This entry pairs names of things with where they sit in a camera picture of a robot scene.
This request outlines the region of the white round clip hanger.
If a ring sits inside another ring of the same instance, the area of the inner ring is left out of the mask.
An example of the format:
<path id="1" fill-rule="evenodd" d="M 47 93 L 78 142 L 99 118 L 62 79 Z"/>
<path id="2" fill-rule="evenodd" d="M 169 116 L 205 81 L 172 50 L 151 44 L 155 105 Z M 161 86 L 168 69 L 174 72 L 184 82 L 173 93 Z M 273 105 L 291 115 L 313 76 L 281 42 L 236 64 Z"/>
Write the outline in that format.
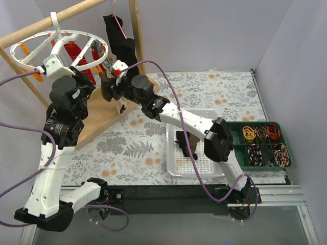
<path id="1" fill-rule="evenodd" d="M 55 12 L 51 13 L 51 21 L 54 24 L 55 30 L 51 32 L 39 32 L 33 36 L 30 36 L 21 42 L 18 42 L 11 46 L 10 55 L 14 62 L 18 64 L 19 67 L 24 69 L 33 69 L 36 70 L 37 66 L 29 65 L 29 62 L 40 52 L 42 51 L 49 43 L 52 44 L 52 50 L 50 55 L 56 54 L 59 55 L 60 51 L 64 46 L 71 45 L 75 43 L 75 41 L 80 36 L 85 36 L 88 38 L 88 42 L 85 44 L 84 48 L 77 52 L 75 55 L 75 59 L 73 60 L 71 66 L 74 66 L 79 71 L 84 71 L 88 69 L 93 69 L 96 66 L 100 66 L 105 60 L 108 58 L 108 45 L 107 43 L 100 37 L 93 35 L 91 33 L 75 31 L 75 30 L 60 30 L 59 21 L 57 18 L 57 14 Z M 48 36 L 46 40 L 44 40 L 38 47 L 29 52 L 29 54 L 23 59 L 17 59 L 15 56 L 16 48 L 23 45 L 24 42 L 41 37 Z M 90 50 L 97 50 L 98 57 L 94 58 L 94 61 L 91 63 L 86 63 L 80 65 L 79 62 L 83 59 L 85 53 Z"/>

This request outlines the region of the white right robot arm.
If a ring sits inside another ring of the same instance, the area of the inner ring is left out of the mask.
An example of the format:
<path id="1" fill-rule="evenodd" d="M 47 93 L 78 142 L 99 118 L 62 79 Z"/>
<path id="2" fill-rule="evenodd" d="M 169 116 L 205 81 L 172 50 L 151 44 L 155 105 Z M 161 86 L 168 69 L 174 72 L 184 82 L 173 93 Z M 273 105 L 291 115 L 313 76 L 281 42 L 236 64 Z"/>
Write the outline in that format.
<path id="1" fill-rule="evenodd" d="M 236 159 L 233 136 L 224 119 L 208 119 L 178 109 L 167 98 L 157 95 L 153 84 L 144 75 L 135 76 L 132 80 L 126 76 L 111 78 L 109 88 L 113 99 L 123 97 L 135 102 L 146 117 L 185 129 L 187 135 L 199 138 L 204 143 L 205 156 L 223 170 L 232 199 L 242 203 L 249 198 L 251 182 Z"/>

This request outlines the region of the black sock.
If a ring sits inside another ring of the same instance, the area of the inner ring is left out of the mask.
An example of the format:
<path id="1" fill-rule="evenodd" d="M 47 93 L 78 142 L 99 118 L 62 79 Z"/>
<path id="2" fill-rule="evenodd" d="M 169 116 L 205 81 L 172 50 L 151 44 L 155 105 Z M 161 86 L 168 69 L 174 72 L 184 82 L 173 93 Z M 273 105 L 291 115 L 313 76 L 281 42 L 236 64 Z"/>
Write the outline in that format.
<path id="1" fill-rule="evenodd" d="M 179 145 L 179 148 L 182 149 L 183 155 L 185 157 L 189 157 L 189 150 L 187 147 L 187 143 L 186 143 L 186 139 L 184 136 L 184 132 L 183 131 L 176 131 L 176 140 L 175 143 Z"/>

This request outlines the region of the cream brown striped sock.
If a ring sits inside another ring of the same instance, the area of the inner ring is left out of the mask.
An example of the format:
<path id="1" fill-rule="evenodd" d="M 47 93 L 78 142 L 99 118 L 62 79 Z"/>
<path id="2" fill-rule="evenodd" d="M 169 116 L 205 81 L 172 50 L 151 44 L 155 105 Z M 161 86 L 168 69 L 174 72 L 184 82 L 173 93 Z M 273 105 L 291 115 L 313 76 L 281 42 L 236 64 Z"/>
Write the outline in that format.
<path id="1" fill-rule="evenodd" d="M 121 115 L 127 108 L 127 102 L 124 98 L 117 94 L 115 90 L 115 78 L 107 78 L 105 75 L 100 74 L 101 80 L 101 94 L 104 100 L 111 102 L 116 101 L 116 109 Z"/>
<path id="2" fill-rule="evenodd" d="M 197 160 L 198 156 L 195 153 L 195 151 L 196 151 L 197 143 L 200 141 L 200 139 L 198 137 L 196 137 L 195 135 L 190 134 L 188 137 L 188 140 L 189 140 L 189 145 L 190 145 L 192 156 L 195 160 Z"/>

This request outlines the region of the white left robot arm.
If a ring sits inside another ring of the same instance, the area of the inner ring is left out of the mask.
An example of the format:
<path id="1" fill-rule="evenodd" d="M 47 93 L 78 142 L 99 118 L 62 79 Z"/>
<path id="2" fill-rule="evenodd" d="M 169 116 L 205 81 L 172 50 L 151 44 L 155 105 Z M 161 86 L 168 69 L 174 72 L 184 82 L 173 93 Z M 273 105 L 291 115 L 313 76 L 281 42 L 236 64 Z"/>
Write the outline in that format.
<path id="1" fill-rule="evenodd" d="M 87 100 L 95 89 L 88 76 L 74 67 L 72 75 L 61 76 L 52 84 L 52 103 L 46 112 L 41 136 L 38 174 L 24 207 L 14 218 L 46 231 L 62 232 L 75 212 L 95 201 L 104 204 L 109 197 L 106 181 L 91 178 L 70 194 L 60 196 L 63 177 L 75 151 L 83 120 L 88 116 Z"/>

